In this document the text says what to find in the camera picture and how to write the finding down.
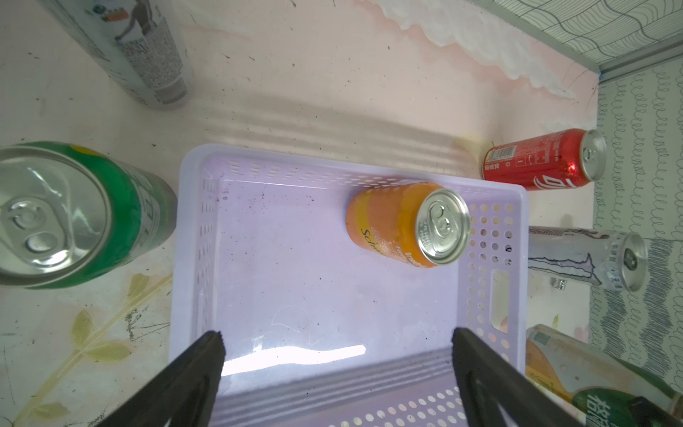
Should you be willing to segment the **silver slim drink can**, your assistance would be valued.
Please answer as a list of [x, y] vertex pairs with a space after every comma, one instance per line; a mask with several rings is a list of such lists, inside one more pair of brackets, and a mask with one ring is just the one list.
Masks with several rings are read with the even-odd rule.
[[170, 1], [41, 1], [60, 26], [138, 103], [190, 98], [194, 74]]

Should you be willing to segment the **orange soda can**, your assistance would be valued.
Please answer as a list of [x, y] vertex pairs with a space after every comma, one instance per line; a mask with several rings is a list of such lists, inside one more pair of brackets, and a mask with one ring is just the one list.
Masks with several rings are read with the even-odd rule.
[[431, 181], [364, 190], [345, 220], [357, 246], [417, 268], [455, 262], [471, 231], [462, 196]]

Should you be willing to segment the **red cola can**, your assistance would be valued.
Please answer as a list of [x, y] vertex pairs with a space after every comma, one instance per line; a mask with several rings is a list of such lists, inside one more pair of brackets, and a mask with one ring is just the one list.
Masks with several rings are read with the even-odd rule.
[[596, 130], [578, 128], [512, 142], [487, 151], [482, 178], [526, 190], [569, 190], [599, 181], [607, 143]]

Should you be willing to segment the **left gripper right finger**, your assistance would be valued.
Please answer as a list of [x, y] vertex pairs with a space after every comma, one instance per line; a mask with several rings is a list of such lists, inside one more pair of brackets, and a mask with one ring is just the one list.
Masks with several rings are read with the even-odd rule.
[[452, 361], [469, 426], [578, 426], [471, 330], [457, 327]]

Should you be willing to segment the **green gold-top drink can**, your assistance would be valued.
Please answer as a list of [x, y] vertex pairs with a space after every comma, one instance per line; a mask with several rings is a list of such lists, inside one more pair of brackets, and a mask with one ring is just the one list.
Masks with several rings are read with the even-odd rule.
[[544, 325], [526, 331], [526, 375], [588, 426], [682, 425], [682, 394], [663, 379]]

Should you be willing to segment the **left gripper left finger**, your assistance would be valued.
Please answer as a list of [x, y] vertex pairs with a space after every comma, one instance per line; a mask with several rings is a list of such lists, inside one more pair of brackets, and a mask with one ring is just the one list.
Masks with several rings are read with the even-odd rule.
[[208, 331], [101, 426], [208, 426], [226, 352], [222, 335]]

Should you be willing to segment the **purple perforated plastic basket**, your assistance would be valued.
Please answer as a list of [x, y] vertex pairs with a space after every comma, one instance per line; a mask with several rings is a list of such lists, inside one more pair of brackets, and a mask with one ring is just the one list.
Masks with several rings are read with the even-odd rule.
[[[418, 269], [350, 240], [357, 193], [420, 181], [469, 206], [458, 261]], [[457, 327], [524, 368], [519, 186], [207, 144], [181, 163], [176, 231], [169, 352], [221, 333], [214, 426], [464, 426]]]

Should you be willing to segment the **green soda can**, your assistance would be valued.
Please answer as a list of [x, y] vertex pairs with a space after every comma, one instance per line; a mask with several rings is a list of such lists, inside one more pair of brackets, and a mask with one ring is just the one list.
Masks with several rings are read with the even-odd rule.
[[85, 147], [1, 150], [1, 283], [71, 288], [165, 243], [178, 199], [156, 174]]

